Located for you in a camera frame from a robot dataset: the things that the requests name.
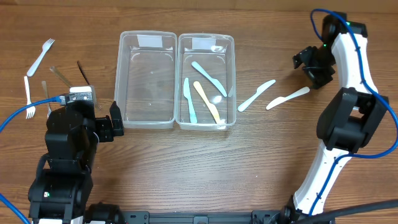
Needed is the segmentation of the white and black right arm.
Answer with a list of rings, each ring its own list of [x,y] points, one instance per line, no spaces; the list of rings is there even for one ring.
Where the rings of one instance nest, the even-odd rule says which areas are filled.
[[[301,67],[317,90],[338,74],[340,89],[321,113],[317,123],[318,151],[309,172],[290,201],[301,215],[323,212],[325,200],[345,164],[360,155],[358,150],[371,140],[385,113],[393,112],[386,96],[378,93],[371,78],[365,24],[348,21],[344,12],[325,10],[322,30],[316,35],[321,47],[307,47],[294,55],[294,68]]]

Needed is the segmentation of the teal plastic knife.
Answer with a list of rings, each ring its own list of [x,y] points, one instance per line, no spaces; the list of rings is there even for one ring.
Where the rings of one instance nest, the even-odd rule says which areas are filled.
[[[190,85],[189,85],[188,77],[186,77],[184,79],[183,95],[188,101],[188,112],[189,112],[189,116],[190,116],[190,122],[196,124],[198,121],[197,121],[197,116],[196,116],[195,109],[193,107],[193,101],[192,101],[192,96],[191,96],[191,93],[190,93]]]

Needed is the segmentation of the light blue plastic knife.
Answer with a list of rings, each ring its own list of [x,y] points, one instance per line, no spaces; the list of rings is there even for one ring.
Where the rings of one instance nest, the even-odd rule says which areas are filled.
[[[246,101],[244,101],[243,103],[241,103],[238,106],[238,111],[243,112],[259,95],[261,95],[264,91],[266,91],[275,82],[276,82],[276,80],[269,80],[269,81],[263,83],[262,85],[260,85],[257,88],[255,94],[253,94],[250,98],[248,98]]]

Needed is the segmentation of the white plastic knife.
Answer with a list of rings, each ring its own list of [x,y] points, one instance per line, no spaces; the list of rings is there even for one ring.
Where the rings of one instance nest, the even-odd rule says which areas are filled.
[[[277,106],[277,105],[279,105],[279,104],[281,104],[281,103],[284,103],[284,102],[286,102],[286,101],[289,101],[289,100],[291,100],[291,99],[293,99],[293,98],[296,98],[296,97],[298,97],[298,96],[305,95],[305,94],[307,94],[309,91],[310,91],[310,88],[306,86],[306,87],[303,87],[303,88],[301,88],[301,89],[295,91],[294,93],[292,93],[292,94],[290,94],[290,95],[288,95],[288,96],[279,96],[279,97],[275,98],[274,100],[272,100],[272,101],[266,106],[266,110],[270,110],[270,109],[272,109],[273,107],[275,107],[275,106]]]

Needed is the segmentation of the pale grey-blue plastic knife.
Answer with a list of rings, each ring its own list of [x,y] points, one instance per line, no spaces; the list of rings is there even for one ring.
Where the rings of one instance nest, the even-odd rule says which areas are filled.
[[[212,78],[208,72],[196,61],[192,62],[192,67],[196,69],[199,73],[201,73],[205,78],[207,78],[218,90],[219,92],[224,96],[227,97],[227,93],[221,82],[216,79]]]

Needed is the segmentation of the yellow plastic knife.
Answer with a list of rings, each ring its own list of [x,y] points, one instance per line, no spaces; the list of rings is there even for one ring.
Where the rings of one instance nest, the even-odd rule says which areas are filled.
[[[193,86],[196,89],[197,93],[200,95],[200,97],[202,98],[202,100],[204,101],[204,103],[206,104],[206,106],[208,107],[211,115],[213,116],[216,124],[221,124],[221,120],[220,120],[220,114],[216,108],[216,106],[212,103],[210,103],[209,99],[207,98],[201,83],[199,81],[194,81],[193,82]]]

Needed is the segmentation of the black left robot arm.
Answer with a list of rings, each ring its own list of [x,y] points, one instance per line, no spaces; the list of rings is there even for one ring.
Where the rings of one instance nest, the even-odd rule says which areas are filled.
[[[71,223],[84,215],[97,146],[124,134],[119,106],[112,103],[109,112],[97,118],[92,103],[70,101],[50,114],[45,133],[48,152],[39,160],[28,193],[33,223],[43,219]]]

